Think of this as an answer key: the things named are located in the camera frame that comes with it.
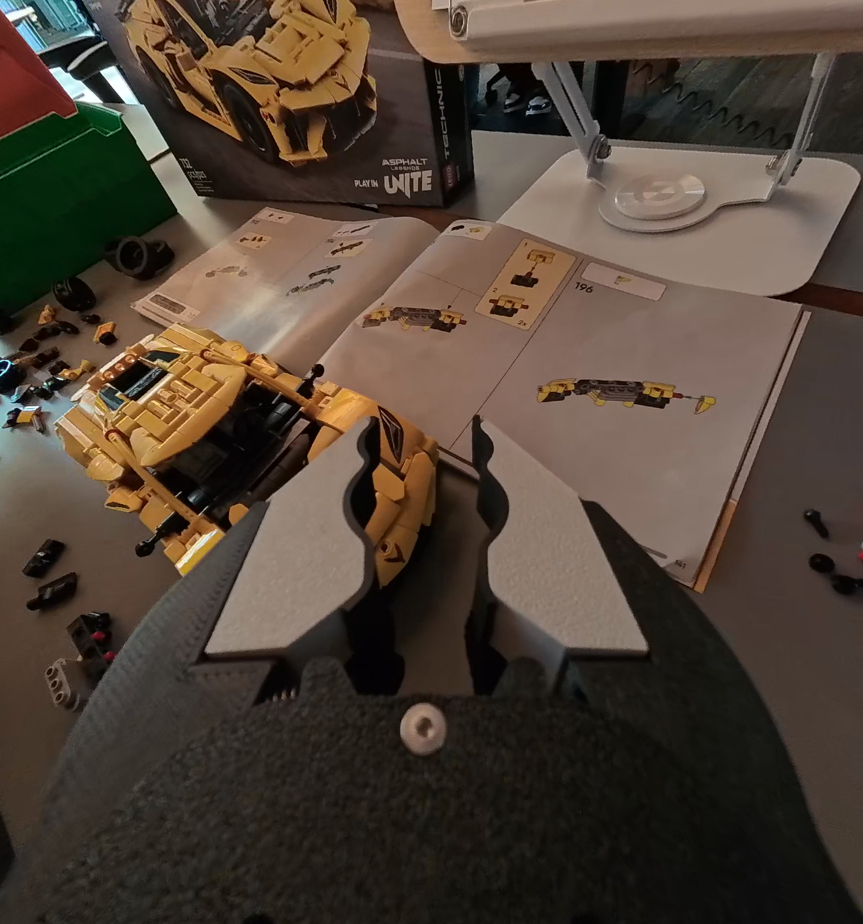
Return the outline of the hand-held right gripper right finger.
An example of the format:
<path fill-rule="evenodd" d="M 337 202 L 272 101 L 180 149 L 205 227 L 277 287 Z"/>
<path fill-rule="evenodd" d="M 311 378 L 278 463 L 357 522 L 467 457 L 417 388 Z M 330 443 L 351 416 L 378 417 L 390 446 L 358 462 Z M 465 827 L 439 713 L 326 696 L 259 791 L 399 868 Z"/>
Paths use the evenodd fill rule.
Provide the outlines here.
<path fill-rule="evenodd" d="M 648 644 L 579 495 L 482 417 L 472 421 L 487 533 L 471 608 L 471 679 L 496 687 L 531 659 L 550 687 L 571 660 L 639 658 Z"/>

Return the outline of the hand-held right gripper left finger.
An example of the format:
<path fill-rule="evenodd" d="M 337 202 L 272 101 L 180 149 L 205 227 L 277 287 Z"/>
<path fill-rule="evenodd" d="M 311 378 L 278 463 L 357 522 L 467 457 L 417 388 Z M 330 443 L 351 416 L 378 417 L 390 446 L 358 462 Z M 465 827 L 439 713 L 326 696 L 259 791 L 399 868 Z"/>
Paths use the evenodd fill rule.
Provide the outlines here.
<path fill-rule="evenodd" d="M 380 425 L 363 418 L 277 491 L 206 641 L 215 661 L 350 653 L 345 616 L 375 577 L 366 525 Z"/>

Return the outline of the yellow toy brick car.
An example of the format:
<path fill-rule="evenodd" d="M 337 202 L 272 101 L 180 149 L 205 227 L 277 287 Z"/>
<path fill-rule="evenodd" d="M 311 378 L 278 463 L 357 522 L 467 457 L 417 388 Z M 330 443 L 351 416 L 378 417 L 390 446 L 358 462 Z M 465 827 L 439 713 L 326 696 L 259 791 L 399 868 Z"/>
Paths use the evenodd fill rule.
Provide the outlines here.
<path fill-rule="evenodd" d="M 356 391 L 305 378 L 208 329 L 174 324 L 94 371 L 55 422 L 68 456 L 137 514 L 187 575 L 253 504 L 268 500 L 362 419 L 379 421 L 366 531 L 379 585 L 409 562 L 436 512 L 438 444 Z"/>

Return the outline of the black brick beam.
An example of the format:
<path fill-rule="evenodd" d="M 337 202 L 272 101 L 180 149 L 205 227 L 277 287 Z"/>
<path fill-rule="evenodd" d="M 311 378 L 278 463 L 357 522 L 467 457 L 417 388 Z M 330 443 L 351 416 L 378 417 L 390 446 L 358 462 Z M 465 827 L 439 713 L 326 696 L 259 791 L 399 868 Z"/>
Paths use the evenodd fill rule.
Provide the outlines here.
<path fill-rule="evenodd" d="M 113 651 L 113 619 L 107 612 L 92 611 L 78 616 L 67 627 L 81 662 L 110 664 Z"/>

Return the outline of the grey brick beam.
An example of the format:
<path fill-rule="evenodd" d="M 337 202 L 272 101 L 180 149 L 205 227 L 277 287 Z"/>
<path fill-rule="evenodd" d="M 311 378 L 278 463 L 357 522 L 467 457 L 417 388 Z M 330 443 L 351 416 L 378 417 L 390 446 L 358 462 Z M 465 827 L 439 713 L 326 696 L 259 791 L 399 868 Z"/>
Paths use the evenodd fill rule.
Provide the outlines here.
<path fill-rule="evenodd" d="M 93 683 L 81 655 L 56 659 L 45 669 L 44 679 L 54 706 L 68 711 L 85 708 Z"/>

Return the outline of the grey desk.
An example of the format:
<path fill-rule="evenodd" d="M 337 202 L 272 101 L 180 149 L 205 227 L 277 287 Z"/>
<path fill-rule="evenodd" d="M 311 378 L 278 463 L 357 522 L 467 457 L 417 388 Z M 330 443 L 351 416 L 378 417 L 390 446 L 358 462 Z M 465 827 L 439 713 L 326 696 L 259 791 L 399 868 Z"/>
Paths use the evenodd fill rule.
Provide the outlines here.
<path fill-rule="evenodd" d="M 863 909 L 863 593 L 841 596 L 807 567 L 824 548 L 863 575 L 863 293 L 807 286 L 812 313 L 698 605 L 780 725 L 827 847 Z M 5 408 L 0 407 L 0 423 Z M 57 440 L 0 424 L 0 853 L 36 832 L 74 714 L 50 704 L 44 668 L 82 610 L 125 637 L 173 572 L 138 563 L 137 524 L 101 506 Z M 817 509 L 830 530 L 804 521 Z M 42 578 L 22 569 L 46 539 L 66 549 Z M 77 572 L 74 592 L 37 588 Z"/>

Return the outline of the open instruction booklet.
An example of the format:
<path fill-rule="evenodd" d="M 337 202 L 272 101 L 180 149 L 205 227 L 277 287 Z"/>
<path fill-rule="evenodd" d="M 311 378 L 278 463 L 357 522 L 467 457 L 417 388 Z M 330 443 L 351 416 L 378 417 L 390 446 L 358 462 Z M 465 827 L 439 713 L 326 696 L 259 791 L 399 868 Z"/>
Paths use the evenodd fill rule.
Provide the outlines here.
<path fill-rule="evenodd" d="M 801 308 L 659 281 L 512 227 L 273 207 L 133 309 L 328 379 L 469 460 L 474 416 L 703 588 Z"/>

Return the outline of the pile of yellow black brick pieces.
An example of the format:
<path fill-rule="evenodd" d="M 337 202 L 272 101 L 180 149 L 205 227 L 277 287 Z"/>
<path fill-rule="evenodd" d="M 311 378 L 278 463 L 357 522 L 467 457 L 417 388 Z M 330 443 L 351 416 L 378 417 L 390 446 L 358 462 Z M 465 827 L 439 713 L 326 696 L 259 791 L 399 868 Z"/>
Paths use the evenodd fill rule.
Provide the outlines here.
<path fill-rule="evenodd" d="M 94 344 L 110 347 L 117 342 L 115 322 L 104 321 L 94 312 L 80 314 L 79 321 L 93 328 Z M 21 386 L 6 396 L 0 395 L 0 402 L 6 399 L 10 405 L 1 424 L 4 430 L 30 429 L 46 434 L 44 403 L 96 370 L 96 365 L 87 359 L 74 365 L 69 363 L 58 344 L 52 342 L 62 336 L 79 337 L 81 333 L 78 323 L 60 318 L 56 307 L 47 304 L 40 311 L 37 330 L 13 352 L 0 355 L 27 371 Z"/>

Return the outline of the wooden book stand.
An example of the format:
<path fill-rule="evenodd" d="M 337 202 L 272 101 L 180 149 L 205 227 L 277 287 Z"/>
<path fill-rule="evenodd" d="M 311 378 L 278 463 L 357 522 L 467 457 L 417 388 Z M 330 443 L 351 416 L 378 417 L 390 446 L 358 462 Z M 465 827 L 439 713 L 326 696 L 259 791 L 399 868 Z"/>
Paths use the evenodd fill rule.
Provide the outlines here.
<path fill-rule="evenodd" d="M 673 282 L 777 296 L 807 283 L 860 183 L 807 157 L 840 52 L 863 51 L 863 1 L 395 2 L 431 62 L 530 63 L 576 145 L 499 222 Z M 571 61 L 814 52 L 780 154 L 612 143 Z"/>

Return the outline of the green plastic bin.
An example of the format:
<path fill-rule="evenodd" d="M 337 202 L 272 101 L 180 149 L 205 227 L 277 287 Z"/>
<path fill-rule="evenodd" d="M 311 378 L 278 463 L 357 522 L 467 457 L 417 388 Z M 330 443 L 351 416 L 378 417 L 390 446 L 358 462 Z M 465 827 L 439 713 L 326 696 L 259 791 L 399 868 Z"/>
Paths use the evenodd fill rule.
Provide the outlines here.
<path fill-rule="evenodd" d="M 13 314 L 177 213 L 115 111 L 81 103 L 0 139 L 0 309 Z"/>

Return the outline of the toy car box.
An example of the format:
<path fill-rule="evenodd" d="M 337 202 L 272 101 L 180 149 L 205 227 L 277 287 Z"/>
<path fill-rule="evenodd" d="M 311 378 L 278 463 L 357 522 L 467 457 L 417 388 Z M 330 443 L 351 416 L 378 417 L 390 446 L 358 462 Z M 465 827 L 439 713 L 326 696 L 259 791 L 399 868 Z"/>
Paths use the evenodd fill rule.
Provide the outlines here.
<path fill-rule="evenodd" d="M 474 179 L 464 71 L 394 2 L 85 2 L 194 191 L 439 208 Z"/>

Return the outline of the red plastic bin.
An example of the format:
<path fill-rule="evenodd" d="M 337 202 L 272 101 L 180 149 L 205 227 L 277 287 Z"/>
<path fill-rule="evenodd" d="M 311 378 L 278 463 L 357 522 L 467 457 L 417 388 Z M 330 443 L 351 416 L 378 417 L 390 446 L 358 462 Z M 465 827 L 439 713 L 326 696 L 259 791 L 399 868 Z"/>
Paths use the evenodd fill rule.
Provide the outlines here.
<path fill-rule="evenodd" d="M 77 105 L 0 10 L 0 140 Z"/>

